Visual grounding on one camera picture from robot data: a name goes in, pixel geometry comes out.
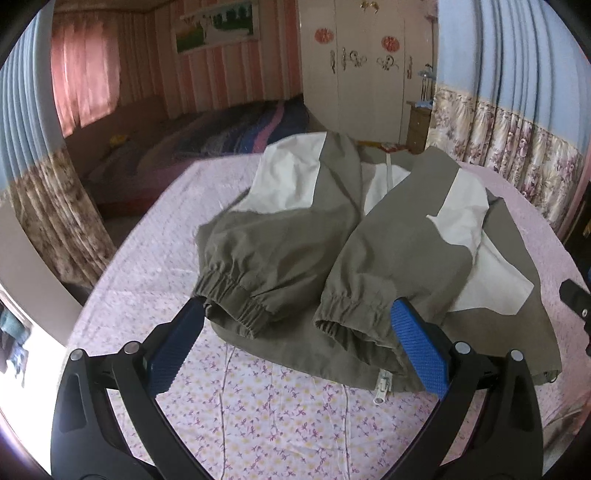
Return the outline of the dark striped bed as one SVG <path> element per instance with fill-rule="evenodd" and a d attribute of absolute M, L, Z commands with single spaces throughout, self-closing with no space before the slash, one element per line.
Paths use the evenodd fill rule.
<path fill-rule="evenodd" d="M 303 95 L 185 115 L 153 139 L 135 134 L 111 148 L 82 183 L 104 219 L 142 215 L 192 163 L 259 154 L 308 124 Z"/>

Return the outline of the wooden nightstand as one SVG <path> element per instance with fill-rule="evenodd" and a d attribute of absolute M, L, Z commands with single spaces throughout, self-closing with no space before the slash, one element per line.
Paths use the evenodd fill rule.
<path fill-rule="evenodd" d="M 406 146 L 412 154 L 419 154 L 425 150 L 432 109 L 426 106 L 418 106 L 416 102 L 408 101 L 408 104 L 411 110 Z"/>

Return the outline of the landscape wall picture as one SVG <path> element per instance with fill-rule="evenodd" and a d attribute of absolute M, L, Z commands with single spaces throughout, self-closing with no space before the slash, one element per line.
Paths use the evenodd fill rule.
<path fill-rule="evenodd" d="M 232 1 L 180 16 L 172 28 L 178 54 L 259 39 L 259 2 Z"/>

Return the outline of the floral blue curtain right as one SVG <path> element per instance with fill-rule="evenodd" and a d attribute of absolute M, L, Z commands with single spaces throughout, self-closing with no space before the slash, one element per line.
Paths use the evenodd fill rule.
<path fill-rule="evenodd" d="M 427 143 L 489 168 L 554 231 L 587 173 L 590 63 L 545 1 L 441 1 Z"/>

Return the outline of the white wardrobe with decals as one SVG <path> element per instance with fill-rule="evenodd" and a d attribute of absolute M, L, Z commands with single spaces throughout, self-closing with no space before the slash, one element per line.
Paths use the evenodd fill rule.
<path fill-rule="evenodd" d="M 435 1 L 301 1 L 301 77 L 311 127 L 401 144 L 421 73 L 436 63 Z"/>

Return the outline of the floral blue curtain left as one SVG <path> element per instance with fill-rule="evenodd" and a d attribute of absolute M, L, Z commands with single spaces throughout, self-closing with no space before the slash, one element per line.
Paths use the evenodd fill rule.
<path fill-rule="evenodd" d="M 94 286 L 115 247 L 74 169 L 53 99 L 53 7 L 32 18 L 1 68 L 1 197 L 62 283 Z"/>

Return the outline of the floral blue curtain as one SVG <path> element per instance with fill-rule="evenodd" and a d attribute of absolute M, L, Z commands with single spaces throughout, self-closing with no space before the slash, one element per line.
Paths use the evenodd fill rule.
<path fill-rule="evenodd" d="M 32 18 L 1 68 L 1 197 L 62 283 L 94 286 L 115 247 L 74 169 L 53 99 L 53 7 Z"/>
<path fill-rule="evenodd" d="M 590 63 L 545 1 L 441 1 L 427 143 L 489 168 L 554 231 L 587 173 Z"/>

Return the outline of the small yellow object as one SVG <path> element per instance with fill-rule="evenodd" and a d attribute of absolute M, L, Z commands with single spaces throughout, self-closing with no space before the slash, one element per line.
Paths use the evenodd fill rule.
<path fill-rule="evenodd" d="M 109 146 L 111 148 L 119 147 L 119 146 L 123 145 L 125 142 L 127 142 L 128 139 L 129 139 L 129 137 L 125 134 L 113 135 L 109 139 Z"/>

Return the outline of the olive and white jacket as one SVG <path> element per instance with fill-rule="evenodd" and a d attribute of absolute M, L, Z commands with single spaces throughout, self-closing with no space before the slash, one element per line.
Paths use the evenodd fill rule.
<path fill-rule="evenodd" d="M 454 342 L 562 370 L 538 270 L 507 204 L 442 150 L 386 154 L 345 135 L 267 146 L 252 186 L 197 235 L 193 294 L 214 332 L 349 387 L 417 392 L 406 300 Z"/>

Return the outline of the pink window curtain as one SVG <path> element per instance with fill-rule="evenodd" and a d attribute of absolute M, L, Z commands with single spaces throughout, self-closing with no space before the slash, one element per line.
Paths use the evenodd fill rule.
<path fill-rule="evenodd" d="M 120 98 L 118 25 L 109 13 L 56 13 L 51 75 L 62 134 L 111 114 Z"/>

